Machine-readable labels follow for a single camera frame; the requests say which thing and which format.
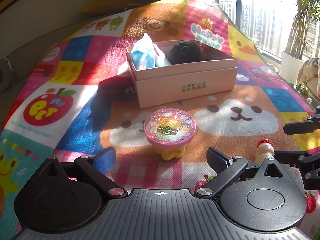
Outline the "potted plant white pot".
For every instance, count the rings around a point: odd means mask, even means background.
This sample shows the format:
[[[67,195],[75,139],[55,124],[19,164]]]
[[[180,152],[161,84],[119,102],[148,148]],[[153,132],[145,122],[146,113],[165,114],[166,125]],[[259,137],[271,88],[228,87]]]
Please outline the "potted plant white pot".
[[[319,21],[319,0],[296,0],[297,12],[293,18],[285,50],[281,54],[280,76],[288,83],[295,84],[302,57],[308,46],[310,26]]]

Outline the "small white yoghurt bottle toy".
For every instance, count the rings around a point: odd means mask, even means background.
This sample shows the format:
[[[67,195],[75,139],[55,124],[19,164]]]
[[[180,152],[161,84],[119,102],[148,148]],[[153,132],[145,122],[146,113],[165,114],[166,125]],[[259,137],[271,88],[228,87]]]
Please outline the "small white yoghurt bottle toy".
[[[257,143],[254,162],[262,163],[267,158],[274,158],[274,148],[270,140],[263,139]]]

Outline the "grey neck pillow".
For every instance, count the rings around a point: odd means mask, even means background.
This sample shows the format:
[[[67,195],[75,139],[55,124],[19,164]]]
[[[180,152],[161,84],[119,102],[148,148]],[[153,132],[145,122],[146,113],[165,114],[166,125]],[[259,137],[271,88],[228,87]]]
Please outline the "grey neck pillow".
[[[0,68],[1,68],[1,74],[2,74],[0,89],[1,89],[1,93],[3,93],[6,90],[8,90],[13,84],[14,71],[9,59],[6,57],[1,58]]]

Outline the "pink cardboard box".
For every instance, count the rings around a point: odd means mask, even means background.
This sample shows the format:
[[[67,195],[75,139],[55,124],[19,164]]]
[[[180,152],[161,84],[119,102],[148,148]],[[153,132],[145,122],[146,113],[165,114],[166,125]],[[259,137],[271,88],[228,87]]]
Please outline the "pink cardboard box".
[[[204,45],[204,61],[137,70],[127,47],[127,62],[140,108],[232,90],[237,59]]]

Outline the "pink glitter pudding cup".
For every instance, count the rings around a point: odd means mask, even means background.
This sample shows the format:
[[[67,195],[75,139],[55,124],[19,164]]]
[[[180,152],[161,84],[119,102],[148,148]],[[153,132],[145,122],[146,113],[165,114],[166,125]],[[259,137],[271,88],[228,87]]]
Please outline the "pink glitter pudding cup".
[[[165,108],[151,113],[144,121],[143,130],[154,152],[169,161],[184,156],[196,132],[196,122],[181,109]]]

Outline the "blue white tissue pack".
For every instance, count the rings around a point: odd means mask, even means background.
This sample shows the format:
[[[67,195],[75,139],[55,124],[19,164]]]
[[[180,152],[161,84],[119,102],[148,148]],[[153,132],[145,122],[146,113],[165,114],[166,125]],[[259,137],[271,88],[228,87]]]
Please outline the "blue white tissue pack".
[[[146,70],[170,66],[166,55],[153,43],[151,37],[144,33],[131,49],[132,63],[136,70]]]

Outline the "colourful cartoon play mat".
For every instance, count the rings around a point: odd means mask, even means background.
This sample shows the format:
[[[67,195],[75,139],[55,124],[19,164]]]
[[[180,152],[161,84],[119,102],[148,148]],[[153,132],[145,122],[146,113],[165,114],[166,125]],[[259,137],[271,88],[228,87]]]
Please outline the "colourful cartoon play mat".
[[[233,90],[168,104],[197,123],[182,158],[162,160],[143,133],[156,108],[139,107],[126,48],[144,33],[156,42],[197,40],[237,60]],[[215,176],[206,162],[210,146],[250,160],[261,139],[276,150],[319,152],[319,131],[283,132],[311,107],[210,0],[162,0],[95,20],[58,43],[14,99],[1,130],[1,239],[20,231],[14,199],[49,156],[67,162],[113,147],[106,174],[127,190],[194,191]]]

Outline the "yellow cushion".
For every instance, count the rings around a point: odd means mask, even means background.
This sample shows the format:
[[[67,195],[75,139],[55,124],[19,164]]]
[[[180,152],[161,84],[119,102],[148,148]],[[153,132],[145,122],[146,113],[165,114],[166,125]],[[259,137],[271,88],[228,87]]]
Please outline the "yellow cushion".
[[[127,5],[138,4],[137,0],[95,0],[85,5],[80,14],[88,17],[118,13],[125,10]]]

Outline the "black plush toy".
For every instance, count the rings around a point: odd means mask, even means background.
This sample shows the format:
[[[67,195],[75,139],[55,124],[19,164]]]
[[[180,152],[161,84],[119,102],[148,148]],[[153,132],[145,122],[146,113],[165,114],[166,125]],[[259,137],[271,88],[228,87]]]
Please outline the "black plush toy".
[[[167,53],[171,64],[184,64],[200,62],[206,58],[206,51],[201,42],[194,40],[181,40]]]

